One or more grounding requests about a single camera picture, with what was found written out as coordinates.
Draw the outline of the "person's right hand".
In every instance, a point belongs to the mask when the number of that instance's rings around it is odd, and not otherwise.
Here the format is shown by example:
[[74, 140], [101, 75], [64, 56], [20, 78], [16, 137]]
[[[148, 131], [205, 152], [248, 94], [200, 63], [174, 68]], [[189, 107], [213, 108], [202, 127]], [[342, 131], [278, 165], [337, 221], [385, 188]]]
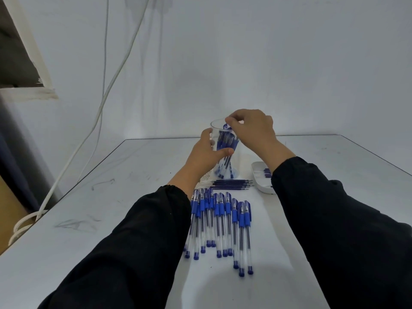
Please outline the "person's right hand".
[[270, 155], [277, 144], [273, 120], [258, 109], [239, 109], [228, 117], [243, 117], [246, 125], [246, 139], [241, 142], [261, 159]]

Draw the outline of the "person's left hand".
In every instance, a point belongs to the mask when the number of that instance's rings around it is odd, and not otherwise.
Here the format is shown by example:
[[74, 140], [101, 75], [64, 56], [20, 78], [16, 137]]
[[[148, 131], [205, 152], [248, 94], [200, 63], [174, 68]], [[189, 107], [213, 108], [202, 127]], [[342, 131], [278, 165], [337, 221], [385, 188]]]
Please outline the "person's left hand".
[[200, 139], [193, 146], [191, 153], [184, 165], [184, 169], [195, 179], [196, 182], [212, 170], [221, 159], [212, 157], [213, 143], [211, 133], [213, 129], [208, 128], [202, 131]]

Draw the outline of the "clear plastic cup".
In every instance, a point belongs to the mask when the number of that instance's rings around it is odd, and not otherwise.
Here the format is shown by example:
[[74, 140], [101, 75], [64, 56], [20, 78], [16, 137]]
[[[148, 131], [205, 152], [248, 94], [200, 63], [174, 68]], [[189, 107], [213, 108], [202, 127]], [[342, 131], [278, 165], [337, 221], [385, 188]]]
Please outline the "clear plastic cup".
[[[213, 150], [217, 150], [217, 140], [218, 140], [218, 135], [219, 135], [219, 131], [223, 128], [223, 125], [226, 124], [224, 119], [217, 119], [211, 122], [211, 128], [213, 129], [212, 133], [211, 133], [211, 140], [213, 143]], [[239, 143], [236, 147], [236, 150], [234, 151], [234, 154], [232, 155], [232, 166], [234, 168], [234, 172], [235, 172], [235, 178], [237, 178], [238, 174], [239, 174], [239, 165], [240, 165], [240, 146], [241, 146], [241, 142], [239, 140]], [[216, 177], [216, 175], [214, 174], [214, 168], [211, 171], [211, 176], [215, 179], [218, 179]]]

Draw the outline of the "person's right forearm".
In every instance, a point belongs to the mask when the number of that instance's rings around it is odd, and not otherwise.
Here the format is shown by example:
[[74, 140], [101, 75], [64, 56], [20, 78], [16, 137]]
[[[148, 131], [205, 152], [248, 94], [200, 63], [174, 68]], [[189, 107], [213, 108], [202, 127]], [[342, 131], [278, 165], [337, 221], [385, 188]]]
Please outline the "person's right forearm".
[[278, 141], [251, 146], [330, 309], [412, 309], [412, 228], [349, 196]]

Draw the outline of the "person's left forearm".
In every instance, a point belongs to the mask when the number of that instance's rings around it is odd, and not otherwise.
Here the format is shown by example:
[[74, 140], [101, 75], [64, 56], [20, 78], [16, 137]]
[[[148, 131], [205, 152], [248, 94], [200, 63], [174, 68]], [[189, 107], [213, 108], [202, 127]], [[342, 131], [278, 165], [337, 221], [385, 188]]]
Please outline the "person's left forearm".
[[188, 193], [208, 166], [187, 161], [137, 200], [38, 309], [164, 309], [190, 225]]

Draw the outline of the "bundle of blue pens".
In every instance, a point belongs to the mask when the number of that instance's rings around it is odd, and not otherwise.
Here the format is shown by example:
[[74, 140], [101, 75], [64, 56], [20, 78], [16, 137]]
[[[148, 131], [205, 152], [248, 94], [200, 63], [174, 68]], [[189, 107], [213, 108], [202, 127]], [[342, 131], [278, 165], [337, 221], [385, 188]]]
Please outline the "bundle of blue pens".
[[[230, 133], [224, 133], [219, 131], [218, 140], [217, 140], [217, 150], [223, 148], [232, 148], [236, 150], [236, 147], [239, 143], [238, 137], [232, 131]], [[226, 158], [221, 159], [217, 166], [214, 168], [214, 174], [218, 179], [221, 180], [231, 180], [235, 178], [234, 168], [232, 166], [232, 159], [233, 156], [228, 156]]]

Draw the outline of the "bunch of dark pen refills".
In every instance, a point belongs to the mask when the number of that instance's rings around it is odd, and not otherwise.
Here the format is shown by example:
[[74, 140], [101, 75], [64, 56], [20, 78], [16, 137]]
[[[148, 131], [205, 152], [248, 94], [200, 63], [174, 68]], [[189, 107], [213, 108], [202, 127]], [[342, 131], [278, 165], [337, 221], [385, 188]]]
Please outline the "bunch of dark pen refills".
[[242, 191], [254, 187], [253, 180], [204, 180], [197, 184], [196, 189], [214, 189], [225, 191]]

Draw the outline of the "white plastic tray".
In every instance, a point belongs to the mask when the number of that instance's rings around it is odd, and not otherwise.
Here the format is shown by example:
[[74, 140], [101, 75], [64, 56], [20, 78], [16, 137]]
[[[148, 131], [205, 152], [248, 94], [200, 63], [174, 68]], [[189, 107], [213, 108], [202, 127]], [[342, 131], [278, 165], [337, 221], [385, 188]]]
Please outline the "white plastic tray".
[[263, 170], [268, 168], [262, 161], [255, 161], [251, 164], [251, 169], [257, 189], [265, 194], [276, 195], [271, 183], [271, 178], [265, 178]]

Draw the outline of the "row of blue pens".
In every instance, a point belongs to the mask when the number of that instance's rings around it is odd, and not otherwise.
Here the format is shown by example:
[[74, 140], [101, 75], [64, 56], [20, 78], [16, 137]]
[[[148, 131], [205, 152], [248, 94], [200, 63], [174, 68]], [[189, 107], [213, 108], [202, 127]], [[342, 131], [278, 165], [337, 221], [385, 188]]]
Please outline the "row of blue pens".
[[195, 189], [190, 206], [183, 258], [199, 260], [213, 248], [217, 259], [232, 258], [232, 267], [240, 277], [253, 275], [250, 202], [238, 201], [229, 192], [216, 193], [210, 187]]

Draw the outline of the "brown board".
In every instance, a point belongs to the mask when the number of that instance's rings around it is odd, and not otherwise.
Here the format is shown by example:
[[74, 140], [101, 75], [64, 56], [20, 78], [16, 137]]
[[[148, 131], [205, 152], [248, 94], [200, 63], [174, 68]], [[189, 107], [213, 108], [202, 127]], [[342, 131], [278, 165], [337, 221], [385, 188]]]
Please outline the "brown board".
[[28, 214], [0, 176], [0, 255], [8, 248], [15, 224]]

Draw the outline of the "white window frame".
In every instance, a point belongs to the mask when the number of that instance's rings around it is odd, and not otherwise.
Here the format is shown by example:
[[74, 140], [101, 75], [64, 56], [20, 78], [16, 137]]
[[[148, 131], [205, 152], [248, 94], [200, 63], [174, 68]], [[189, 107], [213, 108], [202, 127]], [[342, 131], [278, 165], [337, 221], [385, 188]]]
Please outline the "white window frame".
[[24, 101], [59, 99], [18, 0], [0, 0], [0, 92]]

